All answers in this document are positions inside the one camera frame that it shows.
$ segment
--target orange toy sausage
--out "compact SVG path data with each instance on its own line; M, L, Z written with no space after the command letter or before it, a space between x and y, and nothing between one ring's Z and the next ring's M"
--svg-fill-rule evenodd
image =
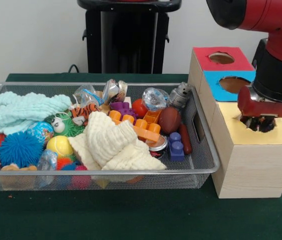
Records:
M182 137L182 144L184 145L185 155L190 154L192 152L192 146L191 146L189 132L187 131L187 127L182 123L179 126L179 134Z

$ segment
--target blue building block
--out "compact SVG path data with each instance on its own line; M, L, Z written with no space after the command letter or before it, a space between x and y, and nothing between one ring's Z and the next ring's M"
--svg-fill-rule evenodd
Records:
M173 132L168 137L170 159L173 162L181 162L185 159L183 144L181 143L181 135L178 132Z
M255 71L204 71L205 79L210 86L213 97L218 102L237 102L238 94L226 91L219 81L225 77L244 78L249 82L254 81Z

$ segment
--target wire mesh basket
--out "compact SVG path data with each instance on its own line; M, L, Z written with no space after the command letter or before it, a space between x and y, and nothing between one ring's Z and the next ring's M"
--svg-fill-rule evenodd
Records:
M91 83L102 91L104 83ZM18 95L30 92L52 97L72 96L81 83L0 83L0 94L11 91ZM129 83L127 96L134 101L149 86L170 93L178 83ZM172 162L166 152L161 161L166 170L134 171L0 171L0 191L44 190L127 190L127 189L199 189L220 165L219 157L194 89L182 113L193 151L182 162Z

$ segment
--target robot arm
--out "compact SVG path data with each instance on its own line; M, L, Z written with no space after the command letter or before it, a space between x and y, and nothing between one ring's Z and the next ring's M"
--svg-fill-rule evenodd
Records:
M282 118L282 0L207 0L207 4L222 27L269 33L256 78L241 89L238 107L244 120Z

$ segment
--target yellow box top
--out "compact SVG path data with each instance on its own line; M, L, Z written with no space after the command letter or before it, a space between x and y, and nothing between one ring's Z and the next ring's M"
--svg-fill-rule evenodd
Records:
M282 145L282 118L276 119L277 126L272 131L255 132L238 119L241 112L237 102L219 102L218 106L235 145Z

